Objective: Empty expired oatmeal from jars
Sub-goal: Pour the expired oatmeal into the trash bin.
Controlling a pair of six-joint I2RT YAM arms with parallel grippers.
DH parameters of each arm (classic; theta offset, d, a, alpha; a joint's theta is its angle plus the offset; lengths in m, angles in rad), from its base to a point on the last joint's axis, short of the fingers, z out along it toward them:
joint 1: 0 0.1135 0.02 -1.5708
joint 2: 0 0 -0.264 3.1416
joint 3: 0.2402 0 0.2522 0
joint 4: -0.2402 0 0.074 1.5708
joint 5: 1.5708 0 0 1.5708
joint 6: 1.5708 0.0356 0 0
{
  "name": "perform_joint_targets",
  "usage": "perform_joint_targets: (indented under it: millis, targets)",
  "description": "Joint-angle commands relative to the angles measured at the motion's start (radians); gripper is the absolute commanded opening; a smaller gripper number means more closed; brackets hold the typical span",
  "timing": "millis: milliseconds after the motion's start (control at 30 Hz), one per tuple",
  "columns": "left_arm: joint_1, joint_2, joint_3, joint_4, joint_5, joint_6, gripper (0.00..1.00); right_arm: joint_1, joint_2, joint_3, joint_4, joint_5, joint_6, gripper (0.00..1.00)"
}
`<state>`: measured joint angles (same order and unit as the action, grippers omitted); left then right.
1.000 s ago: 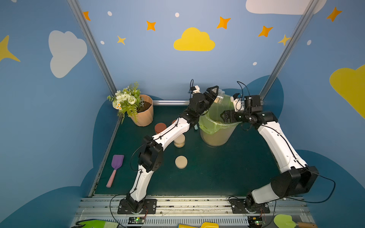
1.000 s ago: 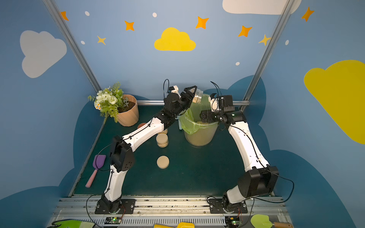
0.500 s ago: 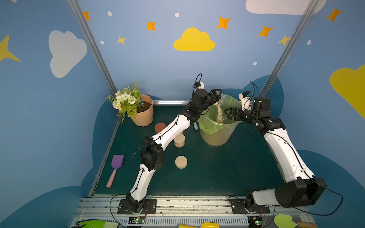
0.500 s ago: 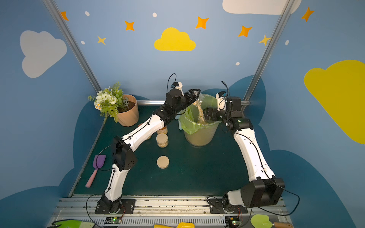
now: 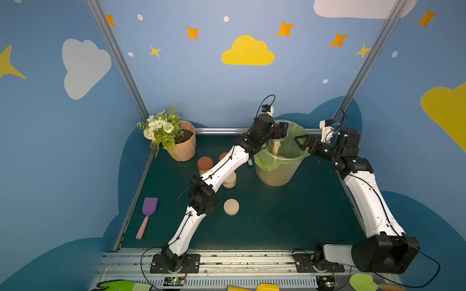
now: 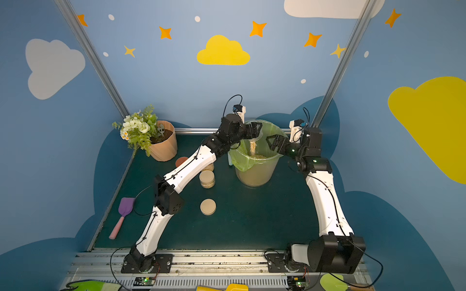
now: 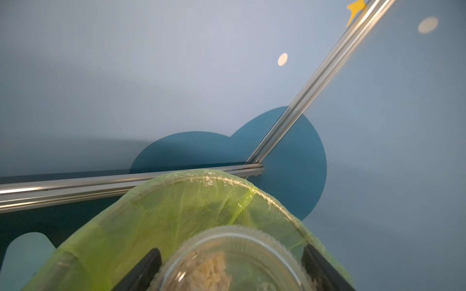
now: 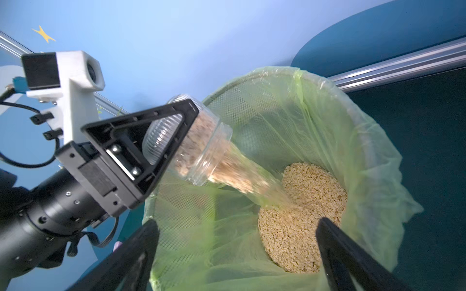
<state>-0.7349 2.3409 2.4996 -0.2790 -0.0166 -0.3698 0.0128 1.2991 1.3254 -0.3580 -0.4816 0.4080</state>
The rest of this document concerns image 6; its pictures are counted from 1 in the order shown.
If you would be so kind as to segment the beige jar lid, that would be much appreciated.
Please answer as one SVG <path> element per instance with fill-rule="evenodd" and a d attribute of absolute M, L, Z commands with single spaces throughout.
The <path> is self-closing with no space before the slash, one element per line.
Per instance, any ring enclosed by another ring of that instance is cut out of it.
<path fill-rule="evenodd" d="M 216 202 L 212 199 L 205 199 L 201 202 L 201 205 L 200 205 L 201 213 L 206 216 L 210 216 L 213 213 L 215 213 L 216 209 L 217 209 Z"/>

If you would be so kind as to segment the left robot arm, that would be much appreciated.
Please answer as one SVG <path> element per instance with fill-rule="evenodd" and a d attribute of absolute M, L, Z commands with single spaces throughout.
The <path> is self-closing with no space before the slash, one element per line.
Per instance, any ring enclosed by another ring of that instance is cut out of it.
<path fill-rule="evenodd" d="M 155 253 L 160 238 L 170 219 L 184 206 L 180 196 L 188 183 L 205 167 L 228 153 L 231 147 L 243 140 L 260 136 L 261 122 L 245 123 L 236 113 L 221 119 L 218 130 L 206 137 L 198 149 L 172 172 L 154 178 L 154 207 L 139 240 L 123 260 L 123 274 L 148 274 L 156 265 Z"/>

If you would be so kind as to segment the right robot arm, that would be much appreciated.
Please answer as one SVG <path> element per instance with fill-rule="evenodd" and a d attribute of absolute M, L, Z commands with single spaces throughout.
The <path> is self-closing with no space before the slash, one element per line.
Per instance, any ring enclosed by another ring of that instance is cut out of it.
<path fill-rule="evenodd" d="M 334 188 L 331 164 L 322 156 L 322 132 L 317 128 L 293 128 L 290 137 L 271 135 L 269 148 L 293 159 L 312 194 L 319 222 L 319 237 L 308 244 L 291 244 L 285 251 L 289 270 L 307 267 L 310 272 L 353 274 L 366 245 L 355 236 Z"/>

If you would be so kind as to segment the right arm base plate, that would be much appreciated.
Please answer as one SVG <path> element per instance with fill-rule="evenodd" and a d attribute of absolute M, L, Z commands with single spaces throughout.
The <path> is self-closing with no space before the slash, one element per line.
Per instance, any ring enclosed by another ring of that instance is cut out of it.
<path fill-rule="evenodd" d="M 267 261 L 269 273 L 305 273 L 309 272 L 309 266 L 295 262 L 284 253 L 266 252 L 264 257 Z"/>

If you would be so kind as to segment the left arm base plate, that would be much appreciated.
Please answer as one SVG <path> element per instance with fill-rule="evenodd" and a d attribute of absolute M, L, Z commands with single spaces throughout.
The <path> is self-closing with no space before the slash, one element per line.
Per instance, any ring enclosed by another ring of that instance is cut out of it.
<path fill-rule="evenodd" d="M 149 256 L 128 254 L 123 260 L 123 274 L 168 274 L 171 271 L 172 254 L 153 254 Z"/>

